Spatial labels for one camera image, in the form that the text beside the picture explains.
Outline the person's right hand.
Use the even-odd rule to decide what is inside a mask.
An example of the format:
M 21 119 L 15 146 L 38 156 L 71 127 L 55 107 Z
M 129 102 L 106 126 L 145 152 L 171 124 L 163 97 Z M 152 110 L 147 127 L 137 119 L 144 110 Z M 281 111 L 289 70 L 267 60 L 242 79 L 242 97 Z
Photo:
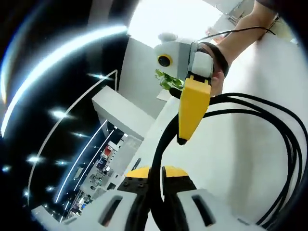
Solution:
M 199 43 L 199 48 L 208 53 L 214 62 L 213 74 L 211 78 L 211 97 L 222 93 L 225 75 L 229 71 L 232 60 L 228 60 L 227 53 L 219 44 L 214 45 L 209 42 Z

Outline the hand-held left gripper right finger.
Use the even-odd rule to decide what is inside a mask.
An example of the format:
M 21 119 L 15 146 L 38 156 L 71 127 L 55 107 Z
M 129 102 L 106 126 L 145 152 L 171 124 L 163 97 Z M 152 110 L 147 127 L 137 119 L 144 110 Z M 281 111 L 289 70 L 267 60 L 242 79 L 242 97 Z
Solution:
M 231 209 L 205 189 L 197 189 L 188 174 L 163 167 L 162 183 L 166 214 L 162 231 L 241 231 Z

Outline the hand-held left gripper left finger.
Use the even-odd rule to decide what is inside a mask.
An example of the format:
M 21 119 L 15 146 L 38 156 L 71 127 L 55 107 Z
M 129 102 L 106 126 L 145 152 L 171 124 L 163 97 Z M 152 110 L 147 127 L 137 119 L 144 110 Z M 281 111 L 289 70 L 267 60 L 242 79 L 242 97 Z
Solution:
M 150 167 L 130 171 L 117 190 L 103 195 L 98 215 L 100 231 L 143 231 L 150 212 Z

